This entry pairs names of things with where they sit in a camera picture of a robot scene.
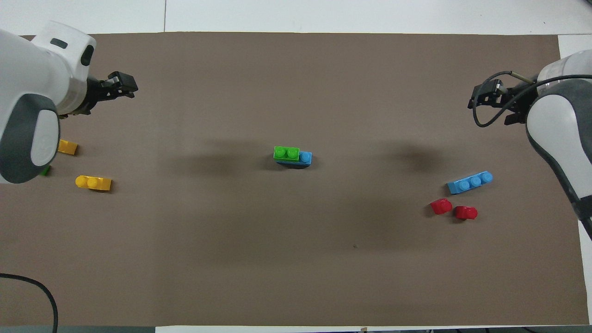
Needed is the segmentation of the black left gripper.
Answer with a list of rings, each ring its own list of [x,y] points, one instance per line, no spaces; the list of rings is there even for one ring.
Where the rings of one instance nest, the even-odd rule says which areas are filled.
[[[106,88],[103,86],[105,80],[98,80],[97,78],[87,78],[86,95],[78,107],[78,115],[90,115],[91,110],[97,105],[102,97],[108,94],[110,99],[119,97],[127,97],[133,99],[135,92],[139,90],[135,78],[130,74],[125,74],[119,71],[112,72],[108,75],[106,80]]]

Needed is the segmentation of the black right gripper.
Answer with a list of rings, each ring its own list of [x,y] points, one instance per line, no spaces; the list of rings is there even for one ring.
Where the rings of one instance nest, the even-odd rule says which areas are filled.
[[[475,103],[476,107],[486,105],[501,108],[504,98],[504,106],[509,103],[506,110],[511,112],[505,117],[504,125],[525,124],[527,113],[533,103],[533,92],[529,91],[531,86],[532,84],[523,82],[514,87],[505,88],[501,80],[490,80],[473,88],[468,108],[472,109]]]

